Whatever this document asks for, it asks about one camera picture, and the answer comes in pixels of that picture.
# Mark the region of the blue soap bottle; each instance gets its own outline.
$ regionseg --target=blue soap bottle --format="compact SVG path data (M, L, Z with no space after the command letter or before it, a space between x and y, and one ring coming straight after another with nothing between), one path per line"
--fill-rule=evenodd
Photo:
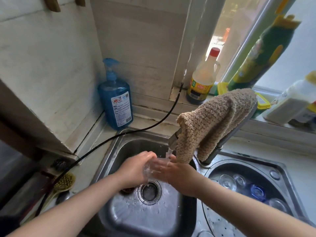
M120 130L134 119L130 86L117 78L112 70L113 65L119 64L119 61L105 58L103 63L106 68L106 81L98 86L98 92L109 125L115 130Z

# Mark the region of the white countertop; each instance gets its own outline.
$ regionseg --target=white countertop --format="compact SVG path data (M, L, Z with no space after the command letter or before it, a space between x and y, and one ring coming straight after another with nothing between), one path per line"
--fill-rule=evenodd
M155 123L157 122L154 120L134 117L134 121L130 127L141 129ZM149 131L171 136L178 129L178 126L162 123ZM94 146L100 144L115 134L115 130L106 126L99 135ZM97 168L106 154L107 149L109 148L110 143L111 142L108 142L94 151L80 166L73 168L72 172L76 175L76 182L72 189L72 194L75 194L89 186ZM316 188L314 184L316 180L316 158L314 156L304 155L238 137L231 138L224 145L224 149L284 163L309 219L316 223Z

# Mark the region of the black cable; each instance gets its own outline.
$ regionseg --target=black cable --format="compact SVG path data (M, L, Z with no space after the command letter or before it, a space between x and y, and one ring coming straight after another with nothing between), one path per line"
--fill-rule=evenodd
M176 106L178 100L179 100L179 97L180 97L180 93L182 91L182 87L183 87L183 82L181 83L181 86L180 86L180 90L179 90L179 93L178 93L178 96L176 98L176 101L174 102L171 110L168 112L168 114L163 118L161 119L159 122L157 122L156 124L150 126L150 127L147 127L147 128L144 128L144 129L140 129L140 130L135 130L135 131L127 131L127 132L124 132L124 133L120 133L118 135L115 135L107 140L105 140L104 142L100 143L99 145L97 145L96 147L94 147L93 149L91 149L90 151L88 151L86 154L84 154L81 158L79 158L78 160L76 160L74 163L72 163L63 173L61 173L55 180L54 182L52 183L52 186L49 188L49 190L45 193L44 195L44 198L42 199L42 202L40 203L36 213L35 213L35 217L38 216L43 208L43 205L45 203L45 201L47 200L50 192L53 190L54 188L54 185L68 172L71 170L71 168L75 167L81 160L83 160L84 158L86 158L89 154L91 154L93 151L95 151L97 148L103 146L105 143L107 143L108 141L110 140L113 140L117 137L120 137L122 135L127 135L127 134L132 134L132 133L136 133L136 132L141 132L141 131L147 131L155 126L158 126L161 122L163 122L165 119L167 119L167 117L171 114L171 112L173 111L174 107Z

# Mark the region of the dish cloth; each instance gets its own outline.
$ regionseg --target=dish cloth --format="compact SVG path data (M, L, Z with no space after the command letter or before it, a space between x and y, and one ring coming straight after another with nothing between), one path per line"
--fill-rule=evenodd
M217 143L235 128L257 105L252 89L236 89L215 96L195 111L179 115L182 128L177 140L177 161L189 163L197 148L197 158L205 161Z

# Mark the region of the blue pump nozzle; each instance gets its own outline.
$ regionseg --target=blue pump nozzle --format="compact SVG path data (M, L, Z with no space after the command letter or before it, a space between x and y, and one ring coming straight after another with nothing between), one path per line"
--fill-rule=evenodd
M119 61L113 58L105 58L103 59L103 63L105 64L106 69L106 79L107 80L116 80L116 73L112 70L112 66L119 64Z

